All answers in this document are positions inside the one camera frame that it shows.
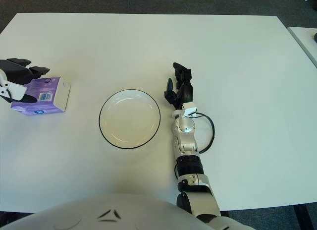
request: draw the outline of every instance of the table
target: table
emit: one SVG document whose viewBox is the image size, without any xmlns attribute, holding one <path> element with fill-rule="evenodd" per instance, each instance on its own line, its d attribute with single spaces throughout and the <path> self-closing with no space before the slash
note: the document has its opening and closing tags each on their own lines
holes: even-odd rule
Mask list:
<svg viewBox="0 0 317 230">
<path fill-rule="evenodd" d="M 317 28 L 288 27 L 287 29 L 317 67 L 317 42 L 314 40 Z"/>
<path fill-rule="evenodd" d="M 0 102 L 0 210 L 38 212 L 102 193 L 176 203 L 174 61 L 192 69 L 194 102 L 216 135 L 202 163 L 221 210 L 317 201 L 317 69 L 273 16 L 20 13 L 1 58 L 27 58 L 71 84 L 66 112 L 24 116 Z M 161 123 L 146 145 L 102 137 L 105 100 L 140 89 Z M 196 120 L 199 148 L 207 121 Z"/>
</svg>

